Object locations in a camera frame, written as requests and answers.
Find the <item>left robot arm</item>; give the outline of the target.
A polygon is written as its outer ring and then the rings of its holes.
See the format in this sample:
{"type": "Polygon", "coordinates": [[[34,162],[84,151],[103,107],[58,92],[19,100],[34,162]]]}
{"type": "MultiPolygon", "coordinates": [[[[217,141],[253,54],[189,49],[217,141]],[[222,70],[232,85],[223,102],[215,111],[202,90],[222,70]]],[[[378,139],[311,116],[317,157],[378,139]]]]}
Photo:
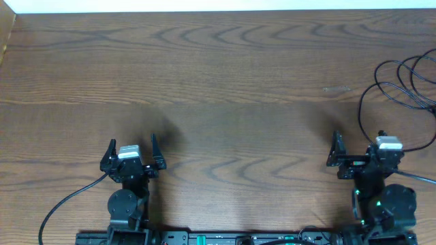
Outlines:
{"type": "Polygon", "coordinates": [[[149,180],[159,177],[166,161],[159,149],[155,134],[151,134],[151,164],[142,162],[138,145],[116,149],[116,140],[110,140],[100,161],[100,170],[114,182],[122,185],[108,200],[110,224],[107,245],[161,244],[161,233],[149,219],[149,180]]]}

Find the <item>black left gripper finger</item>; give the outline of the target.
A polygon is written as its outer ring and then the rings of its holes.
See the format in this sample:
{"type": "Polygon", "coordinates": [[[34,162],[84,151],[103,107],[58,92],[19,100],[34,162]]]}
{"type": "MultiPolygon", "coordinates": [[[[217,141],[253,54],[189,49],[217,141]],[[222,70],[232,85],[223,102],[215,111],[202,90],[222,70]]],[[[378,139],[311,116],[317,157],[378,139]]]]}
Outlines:
{"type": "Polygon", "coordinates": [[[166,168],[166,160],[161,153],[159,148],[159,144],[154,133],[151,134],[151,143],[152,143],[152,158],[157,166],[157,169],[165,169],[166,168]]]}
{"type": "Polygon", "coordinates": [[[115,139],[110,140],[109,146],[108,146],[105,154],[103,155],[103,157],[100,161],[100,166],[105,167],[106,165],[111,164],[112,156],[116,156],[116,140],[115,139]]]}

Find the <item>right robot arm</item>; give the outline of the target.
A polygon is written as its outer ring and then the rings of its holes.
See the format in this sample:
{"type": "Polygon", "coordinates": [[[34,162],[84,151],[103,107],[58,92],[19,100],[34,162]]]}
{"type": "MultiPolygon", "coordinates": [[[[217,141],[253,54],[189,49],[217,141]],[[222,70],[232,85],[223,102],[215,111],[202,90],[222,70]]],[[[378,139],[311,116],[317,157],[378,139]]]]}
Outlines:
{"type": "Polygon", "coordinates": [[[364,155],[347,153],[342,135],[335,131],[326,161],[337,167],[337,178],[353,180],[352,205],[358,225],[349,225],[330,236],[331,244],[416,244],[416,192],[401,184],[385,184],[404,157],[395,136],[379,135],[364,155]]]}

